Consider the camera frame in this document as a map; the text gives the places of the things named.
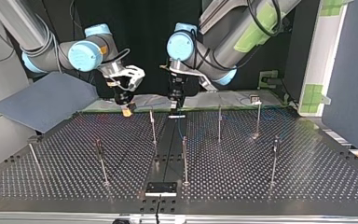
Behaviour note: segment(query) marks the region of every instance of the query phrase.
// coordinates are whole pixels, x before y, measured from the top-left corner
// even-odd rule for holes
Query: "yellow object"
[[[130,117],[132,115],[131,110],[128,109],[128,108],[127,109],[122,109],[122,112],[123,112],[123,116],[126,117],[126,118],[128,118],[128,117]]]
[[[101,47],[101,54],[107,53],[107,46]]]

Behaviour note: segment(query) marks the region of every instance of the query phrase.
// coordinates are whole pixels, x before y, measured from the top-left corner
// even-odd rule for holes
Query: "robotic arm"
[[[177,23],[167,43],[170,56],[171,89],[169,98],[172,109],[183,105],[183,84],[186,76],[197,76],[207,91],[217,91],[213,83],[227,85],[237,73],[237,63],[251,50],[263,45],[271,36],[279,33],[282,18],[301,0],[222,0],[212,2],[201,16],[202,34],[232,8],[248,6],[235,28],[230,31],[216,49],[208,49],[197,40],[198,27]]]
[[[123,66],[121,59],[129,52],[117,51],[112,33],[106,24],[85,30],[80,41],[58,43],[45,22],[23,0],[0,0],[0,21],[19,42],[25,66],[36,73],[76,69],[88,72],[98,69],[115,91],[115,100],[123,114],[130,116],[133,92],[145,76],[144,70]]]

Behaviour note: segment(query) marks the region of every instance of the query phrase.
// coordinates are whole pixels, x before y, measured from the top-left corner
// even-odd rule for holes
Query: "gray panel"
[[[287,90],[296,100],[300,98],[308,65],[319,4],[320,0],[302,0],[296,7],[295,22],[284,74]]]
[[[348,4],[323,122],[358,147],[358,1]]]
[[[46,133],[96,99],[95,87],[89,83],[54,72],[0,101],[0,113]]]

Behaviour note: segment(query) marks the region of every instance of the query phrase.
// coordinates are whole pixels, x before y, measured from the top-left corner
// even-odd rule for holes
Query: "metal post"
[[[95,149],[96,149],[96,153],[97,153],[97,159],[100,161],[101,163],[101,167],[103,169],[103,177],[104,177],[104,185],[105,186],[110,186],[109,180],[107,178],[107,173],[106,173],[106,168],[103,162],[103,144],[101,139],[97,138],[96,142],[95,142]]]
[[[260,114],[261,114],[261,101],[257,101],[255,103],[256,105],[258,105],[258,110],[257,110],[257,124],[255,126],[255,134],[253,136],[254,139],[256,139],[259,135],[260,135]]]
[[[185,162],[185,186],[190,185],[190,183],[188,182],[188,176],[187,176],[187,137],[184,136],[183,137],[183,141],[182,141],[182,154],[183,154],[183,160]]]
[[[31,149],[32,155],[34,156],[34,161],[36,161],[36,163],[39,165],[39,160],[36,157],[36,153],[34,152],[34,146],[32,145],[32,143],[29,143],[28,146]]]
[[[220,143],[222,141],[222,107],[219,106],[219,140],[218,142]]]
[[[153,110],[150,110],[150,122],[152,123],[152,130],[153,130],[153,143],[154,145],[157,144],[157,140],[156,140],[156,128],[155,128],[155,121],[153,118]]]
[[[281,150],[281,139],[279,136],[275,136],[274,143],[273,143],[273,153],[274,153],[274,163],[272,165],[272,175],[271,175],[271,187],[275,184],[275,170],[277,165],[278,156]]]

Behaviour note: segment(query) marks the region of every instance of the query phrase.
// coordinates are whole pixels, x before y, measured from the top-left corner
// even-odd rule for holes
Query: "perforated metal table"
[[[290,108],[187,112],[186,119],[155,113],[78,114],[37,146],[0,165],[0,212],[185,216],[358,217],[358,160]],[[186,136],[189,186],[184,186]],[[271,182],[275,136],[282,140]],[[110,186],[94,143],[101,138]],[[176,197],[145,197],[149,182],[176,182]]]

